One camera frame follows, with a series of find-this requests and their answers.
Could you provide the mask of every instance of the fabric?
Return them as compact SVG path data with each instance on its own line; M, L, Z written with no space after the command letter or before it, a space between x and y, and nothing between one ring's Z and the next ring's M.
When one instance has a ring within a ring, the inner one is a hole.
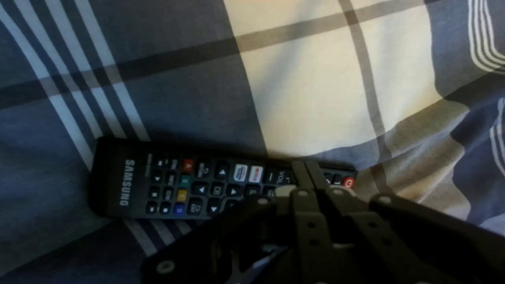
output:
M0 283L139 283L196 223L109 221L102 136L316 158L505 235L505 2L2 0Z

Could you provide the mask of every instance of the colored button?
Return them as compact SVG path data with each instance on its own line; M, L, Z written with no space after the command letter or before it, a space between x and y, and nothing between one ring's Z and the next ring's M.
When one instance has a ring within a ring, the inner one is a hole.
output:
M182 171L193 174L193 171L195 171L195 160L190 160L190 158L184 160Z
M341 185L351 190L354 187L354 177L345 177Z
M218 215L220 210L222 210L222 201L220 199L209 199L207 215Z
M182 174L179 179L179 187L188 188L192 183L192 176Z
M152 187L152 188L149 190L149 198L150 198L150 199L160 199L160 188L158 188L158 187Z
M185 204L176 204L174 215L185 215L187 205Z
M203 199L190 199L188 215L201 215L204 212Z
M162 215L169 215L169 213L171 213L171 204L169 204L169 202L163 202L163 204L160 205L160 213L162 213Z
M248 169L250 169L250 166L247 166L247 164L236 164L236 168L234 168L234 182L239 182L239 183L247 182Z
M207 196L207 193L209 193L209 183L195 183L192 193L201 194L201 196Z
M237 198L244 194L244 190L239 185L228 185L226 194L231 198Z
M263 177L264 177L264 168L263 166L251 166L250 183L261 183Z
M223 196L225 194L225 183L214 183L210 188L210 196Z
M187 190L179 190L176 201L177 201L177 202L187 202L187 201L188 201L188 191L187 191Z

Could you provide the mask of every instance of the gray stripe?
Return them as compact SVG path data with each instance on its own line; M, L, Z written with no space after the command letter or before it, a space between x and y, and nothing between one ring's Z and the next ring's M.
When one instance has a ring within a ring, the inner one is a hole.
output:
M158 232L160 239L165 245L171 245L176 242L173 232L168 229L168 226L163 221L152 221L152 226Z
M386 127L382 123L382 116L381 116L379 101L378 101L378 90L376 90L376 82L375 82L375 75L373 75L373 65L370 60L365 35L360 27L359 16L352 8L351 0L340 0L340 5L346 11L346 19L349 22L349 30L351 30L354 46L357 51L357 57L360 62L368 114L370 114L370 119L371 119L371 123L375 127L376 138L378 138L379 163L382 163L382 161L387 161L392 158L392 152L387 147L386 139L384 139L386 138ZM382 164L375 166L371 169L371 174L375 177L375 182L378 183L379 191L394 193L394 190L389 187L387 174L386 174L386 169Z
M105 68L83 70L79 75L68 75L68 76L83 76L83 78L97 76L98 81L87 81L89 89L86 90L92 90L97 87L106 87L111 84L119 84L119 82L147 78L158 73L166 73L169 70L179 70L179 68L199 65L210 60L231 57L239 52L256 51L256 49L326 34L330 30L338 30L338 29L348 27L349 24L351 26L357 24L359 19L360 22L367 22L371 19L401 13L405 10L411 10L420 5L424 5L424 2L420 0L378 4L378 5L357 10L356 11L357 16L354 18L354 22L349 22L346 15L332 15L321 19L285 26L272 30L263 30L256 34L248 34L237 38L226 38L222 41L192 46L192 48L174 51L174 52L157 54L157 56L144 57L139 60L124 62L117 65L105 65ZM34 81L34 82L24 82L20 86L10 86L10 87L0 89L0 93L2 93L0 106L10 108L10 106L27 103L26 100L24 101L16 100L18 98L16 93L27 92L27 90L38 90L38 86L40 86L40 81Z
M149 239L138 221L125 220L124 223L130 229L132 235L138 240L146 256L152 256L157 253L154 242Z
M187 221L176 221L176 224L177 224L180 234L187 235L192 232L192 228L188 226Z

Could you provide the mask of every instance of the samsung remote control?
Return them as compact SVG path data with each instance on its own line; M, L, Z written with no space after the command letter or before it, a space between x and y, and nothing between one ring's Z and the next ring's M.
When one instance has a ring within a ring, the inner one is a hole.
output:
M354 185L351 169L323 172L330 185ZM102 138L89 201L111 218L209 220L251 196L275 199L286 185L297 185L289 161Z

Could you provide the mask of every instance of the checkered fabric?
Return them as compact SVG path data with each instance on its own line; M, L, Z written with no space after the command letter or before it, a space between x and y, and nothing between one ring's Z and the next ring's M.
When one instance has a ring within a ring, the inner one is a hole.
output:
M87 205L95 139L354 164L505 235L505 2L2 0L0 283L139 283L196 223Z

